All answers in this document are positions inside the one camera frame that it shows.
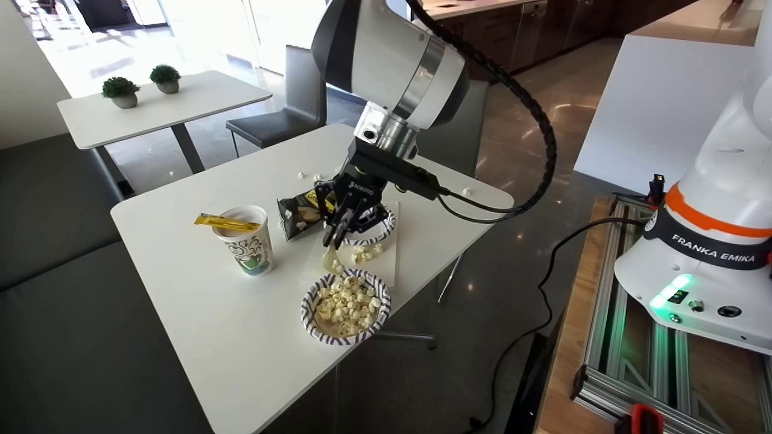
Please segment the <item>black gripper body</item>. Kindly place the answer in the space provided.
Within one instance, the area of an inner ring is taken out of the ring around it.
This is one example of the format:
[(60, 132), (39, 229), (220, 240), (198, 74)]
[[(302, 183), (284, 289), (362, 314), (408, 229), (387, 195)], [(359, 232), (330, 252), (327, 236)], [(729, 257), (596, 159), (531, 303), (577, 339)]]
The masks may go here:
[(314, 192), (318, 199), (332, 203), (332, 212), (323, 218), (327, 224), (341, 206), (362, 210), (381, 205), (383, 185), (335, 174), (332, 179), (317, 180)]

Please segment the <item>white franka robot arm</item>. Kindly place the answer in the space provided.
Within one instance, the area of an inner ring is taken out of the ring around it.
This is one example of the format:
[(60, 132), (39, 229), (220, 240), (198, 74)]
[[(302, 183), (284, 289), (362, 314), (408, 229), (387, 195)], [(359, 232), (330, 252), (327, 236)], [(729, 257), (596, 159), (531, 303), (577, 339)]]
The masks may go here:
[[(748, 77), (715, 121), (686, 179), (670, 185), (615, 276), (669, 327), (772, 349), (772, 21), (752, 46)], [(414, 165), (414, 135), (448, 122), (467, 91), (466, 65), (490, 63), (425, 10), (396, 15), (387, 0), (332, 0), (312, 41), (323, 77), (365, 110), (323, 212), (326, 244), (383, 218), (389, 185), (448, 203), (452, 191)]]

